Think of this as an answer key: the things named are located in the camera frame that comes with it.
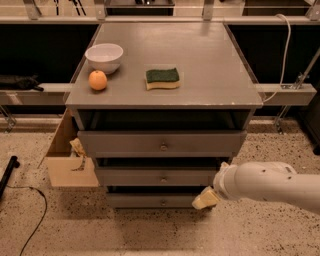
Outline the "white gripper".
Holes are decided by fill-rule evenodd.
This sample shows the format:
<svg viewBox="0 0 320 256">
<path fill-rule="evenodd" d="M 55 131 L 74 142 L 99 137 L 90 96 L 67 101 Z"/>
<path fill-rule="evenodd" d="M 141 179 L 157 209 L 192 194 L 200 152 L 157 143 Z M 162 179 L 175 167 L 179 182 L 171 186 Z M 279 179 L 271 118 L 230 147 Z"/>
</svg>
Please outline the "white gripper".
<svg viewBox="0 0 320 256">
<path fill-rule="evenodd" d="M 225 200 L 238 200 L 239 196 L 237 195 L 234 179 L 236 170 L 237 165 L 229 165 L 227 162 L 222 162 L 220 170 L 216 173 L 213 180 L 214 189 L 210 186 L 206 187 L 195 197 L 192 206 L 197 210 L 215 206 L 220 201 L 218 196 Z"/>
</svg>

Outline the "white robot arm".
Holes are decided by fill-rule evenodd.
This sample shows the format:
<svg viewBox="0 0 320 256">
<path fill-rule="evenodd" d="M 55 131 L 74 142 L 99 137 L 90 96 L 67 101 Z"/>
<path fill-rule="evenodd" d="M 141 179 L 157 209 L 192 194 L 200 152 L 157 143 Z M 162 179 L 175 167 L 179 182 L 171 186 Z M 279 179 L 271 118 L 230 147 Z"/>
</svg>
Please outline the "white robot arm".
<svg viewBox="0 0 320 256">
<path fill-rule="evenodd" d="M 298 174 L 283 162 L 221 164 L 213 186 L 206 187 L 192 202 L 201 210 L 215 206 L 220 199 L 243 198 L 263 202 L 283 202 L 312 213 L 320 213 L 320 176 Z"/>
</svg>

